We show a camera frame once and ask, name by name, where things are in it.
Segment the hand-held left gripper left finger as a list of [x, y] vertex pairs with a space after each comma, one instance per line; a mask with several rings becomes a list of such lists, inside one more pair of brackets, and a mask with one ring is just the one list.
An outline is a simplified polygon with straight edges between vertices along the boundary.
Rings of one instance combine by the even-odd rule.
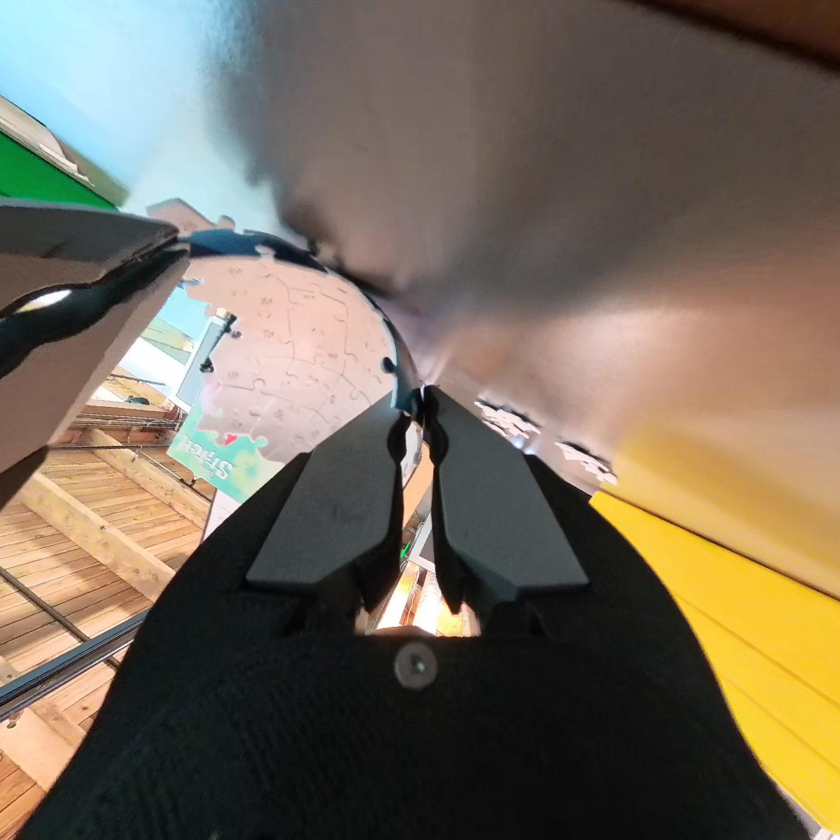
[[246, 575], [252, 589], [370, 610], [400, 570], [411, 393], [397, 389], [311, 451]]

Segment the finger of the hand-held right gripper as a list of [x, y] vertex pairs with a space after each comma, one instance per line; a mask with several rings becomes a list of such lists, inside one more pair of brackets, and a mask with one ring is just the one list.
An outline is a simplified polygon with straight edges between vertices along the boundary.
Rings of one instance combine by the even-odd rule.
[[160, 219], [92, 206], [2, 203], [2, 316], [24, 316], [51, 293], [62, 314], [104, 317], [181, 282], [181, 240]]
[[185, 251], [159, 251], [2, 317], [2, 472], [54, 442], [182, 278]]

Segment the partly built white puzzle ball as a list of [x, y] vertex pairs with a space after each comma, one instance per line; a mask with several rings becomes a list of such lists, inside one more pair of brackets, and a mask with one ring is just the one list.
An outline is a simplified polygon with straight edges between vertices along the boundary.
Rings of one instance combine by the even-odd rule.
[[146, 211], [177, 227], [189, 248], [188, 295], [243, 319], [272, 398], [266, 455], [281, 468], [395, 389], [412, 394], [405, 407], [418, 416], [416, 368], [396, 328], [311, 248], [237, 230], [230, 217], [211, 221], [180, 198]]

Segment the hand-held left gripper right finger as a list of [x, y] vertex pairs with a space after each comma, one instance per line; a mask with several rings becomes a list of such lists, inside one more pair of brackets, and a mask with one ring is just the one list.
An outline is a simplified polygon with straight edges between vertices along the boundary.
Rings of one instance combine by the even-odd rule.
[[490, 616], [502, 603], [581, 592], [581, 563], [525, 455], [437, 387], [424, 388], [434, 466], [437, 584], [452, 613]]

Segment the grey metal pipe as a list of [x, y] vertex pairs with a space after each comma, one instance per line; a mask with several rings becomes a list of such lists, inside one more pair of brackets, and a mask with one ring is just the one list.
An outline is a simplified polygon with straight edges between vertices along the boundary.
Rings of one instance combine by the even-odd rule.
[[14, 726], [23, 712], [67, 682], [107, 663], [119, 667], [144, 608], [171, 574], [78, 557], [70, 565], [44, 560], [2, 565], [2, 723]]

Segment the green board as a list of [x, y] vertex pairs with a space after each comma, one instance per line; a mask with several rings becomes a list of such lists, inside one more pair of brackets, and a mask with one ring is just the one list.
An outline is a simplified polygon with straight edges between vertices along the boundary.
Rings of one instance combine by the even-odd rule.
[[127, 188], [41, 121], [1, 98], [1, 196], [120, 209]]

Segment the yellow plastic bin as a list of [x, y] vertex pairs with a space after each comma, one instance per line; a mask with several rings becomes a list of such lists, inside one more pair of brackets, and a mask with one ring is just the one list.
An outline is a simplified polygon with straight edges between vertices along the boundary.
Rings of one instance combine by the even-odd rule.
[[698, 636], [763, 768], [838, 835], [838, 415], [636, 421], [591, 505]]

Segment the cartoon puzzle box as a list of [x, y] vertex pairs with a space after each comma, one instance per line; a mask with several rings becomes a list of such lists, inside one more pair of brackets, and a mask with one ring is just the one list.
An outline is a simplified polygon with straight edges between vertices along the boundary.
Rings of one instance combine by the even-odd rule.
[[129, 372], [181, 412], [169, 455], [236, 503], [281, 468], [264, 414], [271, 403], [243, 319], [178, 284], [125, 357]]

